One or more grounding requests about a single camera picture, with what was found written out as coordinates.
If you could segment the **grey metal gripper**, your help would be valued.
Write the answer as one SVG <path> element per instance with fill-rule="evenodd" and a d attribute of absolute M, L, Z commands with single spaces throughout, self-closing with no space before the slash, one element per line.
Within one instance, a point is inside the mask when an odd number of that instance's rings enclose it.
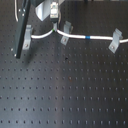
<path fill-rule="evenodd" d="M 59 5 L 64 2 L 64 0 L 44 0 L 35 8 L 36 15 L 40 20 L 45 20 L 50 15 L 50 5 L 53 1 Z M 59 18 L 51 18 L 54 30 L 57 30 L 58 20 Z"/>

